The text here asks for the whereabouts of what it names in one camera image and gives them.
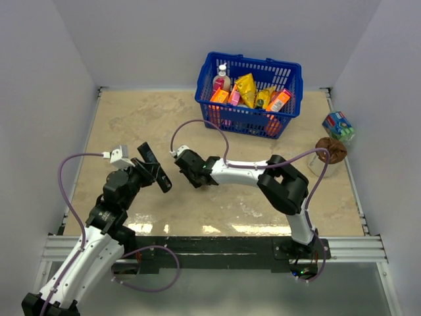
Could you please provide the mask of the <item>black remote control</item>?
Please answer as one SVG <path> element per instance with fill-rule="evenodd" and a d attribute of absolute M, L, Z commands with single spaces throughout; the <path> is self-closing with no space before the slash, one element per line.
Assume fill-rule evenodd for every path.
<path fill-rule="evenodd" d="M 147 142 L 142 143 L 137 150 L 147 165 L 147 168 L 153 175 L 155 182 L 160 186 L 163 193 L 167 193 L 172 188 L 172 183 L 164 172 L 161 164 Z"/>

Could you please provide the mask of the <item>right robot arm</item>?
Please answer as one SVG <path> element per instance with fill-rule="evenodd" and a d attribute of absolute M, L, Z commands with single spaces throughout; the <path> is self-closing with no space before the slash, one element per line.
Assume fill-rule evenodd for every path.
<path fill-rule="evenodd" d="M 309 181 L 283 157 L 272 155 L 267 161 L 254 163 L 225 161 L 219 156 L 204 160 L 186 145 L 172 151 L 171 155 L 194 188 L 239 184 L 260 189 L 271 206 L 283 213 L 289 223 L 292 241 L 286 242 L 283 250 L 302 259 L 309 258 L 316 251 L 317 229 L 307 213 Z"/>

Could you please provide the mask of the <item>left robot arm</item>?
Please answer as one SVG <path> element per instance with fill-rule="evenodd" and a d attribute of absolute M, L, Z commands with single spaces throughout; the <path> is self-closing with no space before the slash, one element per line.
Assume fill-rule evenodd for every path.
<path fill-rule="evenodd" d="M 161 165 L 133 158 L 110 173 L 82 235 L 54 276 L 22 300 L 25 315 L 79 315 L 78 304 L 119 258 L 136 252 L 135 233 L 124 222 L 141 188 L 157 181 Z"/>

